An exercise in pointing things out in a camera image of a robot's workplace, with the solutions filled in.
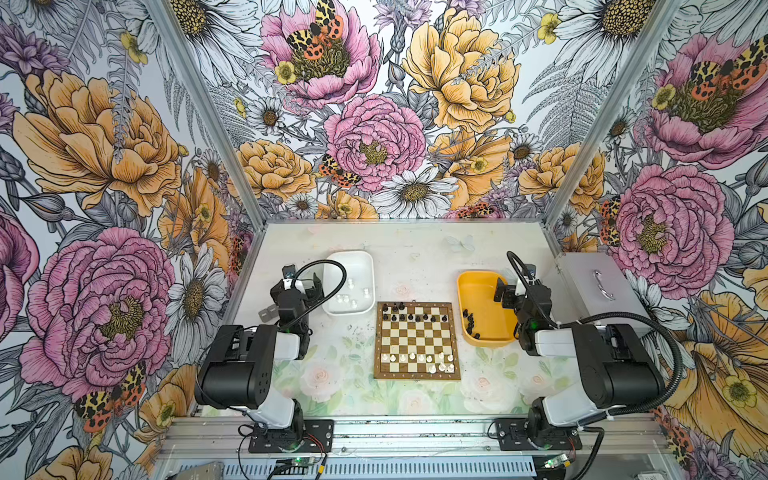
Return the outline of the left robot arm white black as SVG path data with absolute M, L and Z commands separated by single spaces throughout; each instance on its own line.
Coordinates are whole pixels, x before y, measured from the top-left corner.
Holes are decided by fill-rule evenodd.
M 274 364 L 301 360 L 312 334 L 308 313 L 323 298 L 317 275 L 303 279 L 293 265 L 283 268 L 283 279 L 270 295 L 277 320 L 246 328 L 219 328 L 196 379 L 195 400 L 202 406 L 234 410 L 250 419 L 265 435 L 298 440 L 305 427 L 299 402 L 271 386 Z

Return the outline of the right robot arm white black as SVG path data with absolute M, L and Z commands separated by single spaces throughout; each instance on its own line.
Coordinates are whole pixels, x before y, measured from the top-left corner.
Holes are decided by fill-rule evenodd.
M 669 386 L 641 342 L 658 329 L 628 280 L 613 268 L 568 273 L 576 300 L 574 320 L 554 317 L 553 292 L 529 272 L 515 287 L 498 285 L 494 298 L 517 316 L 516 338 L 532 357 L 569 358 L 578 377 L 563 391 L 532 401 L 523 418 L 498 418 L 503 451 L 581 447 L 580 432 L 619 411 L 648 411 Z

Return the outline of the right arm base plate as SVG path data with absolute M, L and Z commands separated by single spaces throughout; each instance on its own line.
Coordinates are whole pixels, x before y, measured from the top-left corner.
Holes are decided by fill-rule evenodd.
M 530 426 L 522 417 L 497 418 L 492 422 L 501 451 L 573 451 L 583 448 L 574 428 Z

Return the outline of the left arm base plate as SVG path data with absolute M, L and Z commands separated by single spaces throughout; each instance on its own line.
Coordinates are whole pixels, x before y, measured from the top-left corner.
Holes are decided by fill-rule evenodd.
M 329 453 L 335 422 L 330 419 L 304 420 L 286 429 L 256 429 L 247 450 L 251 454 Z

